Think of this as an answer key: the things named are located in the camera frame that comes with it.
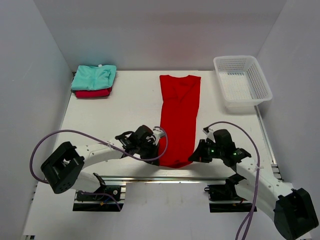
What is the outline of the red t-shirt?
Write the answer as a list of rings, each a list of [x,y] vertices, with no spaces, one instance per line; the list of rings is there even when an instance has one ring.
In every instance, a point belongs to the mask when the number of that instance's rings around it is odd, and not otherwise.
[[[181,168],[189,165],[196,141],[201,77],[160,75],[162,109],[160,126],[168,136],[168,147],[158,165]]]

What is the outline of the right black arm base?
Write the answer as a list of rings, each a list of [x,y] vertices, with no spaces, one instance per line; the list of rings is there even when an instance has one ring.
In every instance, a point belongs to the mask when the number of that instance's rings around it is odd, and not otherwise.
[[[224,184],[209,184],[204,188],[208,194],[210,213],[249,213],[252,204],[236,193],[235,186],[244,177],[235,173]]]

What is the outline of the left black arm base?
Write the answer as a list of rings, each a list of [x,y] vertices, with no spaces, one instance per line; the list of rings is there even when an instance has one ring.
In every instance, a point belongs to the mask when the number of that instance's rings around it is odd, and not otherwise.
[[[106,181],[104,195],[75,192],[73,212],[120,212],[125,203],[126,183]]]

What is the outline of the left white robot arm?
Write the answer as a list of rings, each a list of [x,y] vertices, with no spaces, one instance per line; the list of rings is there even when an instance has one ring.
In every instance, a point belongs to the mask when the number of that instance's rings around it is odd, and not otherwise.
[[[89,193],[99,200],[106,194],[106,184],[97,173],[85,168],[126,157],[143,162],[154,162],[160,156],[159,142],[166,133],[158,126],[150,129],[141,125],[136,131],[126,131],[110,141],[98,140],[96,144],[75,146],[63,142],[44,161],[40,169],[55,194],[69,189],[81,194]]]

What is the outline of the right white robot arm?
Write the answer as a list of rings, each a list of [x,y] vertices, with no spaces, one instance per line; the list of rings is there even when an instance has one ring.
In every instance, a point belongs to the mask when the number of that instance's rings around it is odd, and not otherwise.
[[[286,240],[296,240],[319,226],[310,194],[303,188],[294,189],[274,174],[258,167],[251,154],[236,147],[226,129],[203,129],[191,162],[210,163],[220,159],[234,174],[223,185],[208,185],[204,190],[211,201],[244,199],[253,203],[274,223]]]

